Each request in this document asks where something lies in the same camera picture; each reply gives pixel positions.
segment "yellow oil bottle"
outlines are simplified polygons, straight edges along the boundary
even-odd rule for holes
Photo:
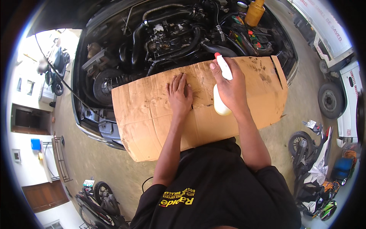
[[[245,16],[245,23],[249,26],[254,27],[258,25],[264,11],[264,0],[256,0],[250,3],[247,15]]]

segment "spray bottle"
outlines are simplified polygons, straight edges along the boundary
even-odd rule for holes
[[[215,57],[216,57],[218,65],[221,68],[223,77],[227,80],[232,80],[232,74],[231,74],[230,67],[224,60],[223,56],[217,52],[217,53],[215,53]],[[222,102],[222,100],[220,98],[219,90],[217,89],[217,84],[215,84],[215,86],[213,87],[213,106],[215,108],[215,111],[219,115],[228,115],[231,113],[231,110],[229,108],[227,108],[227,106],[225,106],[225,104]]]

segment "green helmet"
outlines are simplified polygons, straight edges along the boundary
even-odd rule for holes
[[[320,212],[320,218],[322,221],[329,219],[337,209],[337,202],[335,200],[330,201]]]

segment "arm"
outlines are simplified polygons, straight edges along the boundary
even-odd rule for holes
[[[216,60],[210,64],[210,69],[216,79],[221,100],[233,112],[238,122],[245,164],[251,170],[257,171],[270,166],[271,157],[250,114],[246,97],[245,75],[234,60],[224,59],[232,72],[232,80],[227,80],[222,76]]]
[[[187,97],[184,96],[184,85],[187,74],[174,76],[171,84],[166,84],[166,91],[170,107],[173,111],[173,118],[170,124],[168,136],[161,150],[158,162],[154,171],[154,184],[169,186],[178,169],[180,155],[180,138],[183,132],[183,125],[186,116],[192,105],[192,88],[188,84]]]

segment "fingernail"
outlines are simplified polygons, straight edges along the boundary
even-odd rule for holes
[[[216,68],[216,65],[214,63],[210,63],[210,69],[214,70]]]

